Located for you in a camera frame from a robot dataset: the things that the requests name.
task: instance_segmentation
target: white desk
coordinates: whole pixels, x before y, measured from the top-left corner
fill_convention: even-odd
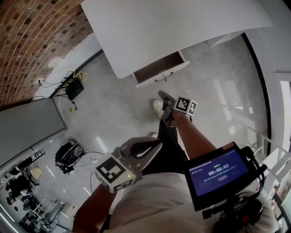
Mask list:
[[[255,0],[85,0],[81,5],[118,78],[201,41],[272,25]]]

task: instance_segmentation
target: black box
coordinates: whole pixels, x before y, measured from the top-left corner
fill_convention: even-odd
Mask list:
[[[65,92],[70,100],[74,100],[83,90],[84,87],[81,81],[75,78],[71,83],[69,83],[68,87],[65,89]]]

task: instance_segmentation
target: hand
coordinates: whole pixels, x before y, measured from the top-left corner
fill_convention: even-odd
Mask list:
[[[185,113],[182,113],[180,111],[173,111],[173,120],[170,122],[171,126],[178,127],[179,124],[183,121],[189,121],[189,118]]]

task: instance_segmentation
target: brick wall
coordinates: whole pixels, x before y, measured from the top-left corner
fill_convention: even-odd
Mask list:
[[[0,3],[0,109],[29,101],[54,57],[64,57],[92,33],[82,0]]]

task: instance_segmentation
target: black bag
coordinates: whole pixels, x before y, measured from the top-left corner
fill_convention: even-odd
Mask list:
[[[70,140],[55,154],[55,165],[67,174],[74,170],[74,165],[85,155],[83,148],[75,141]]]

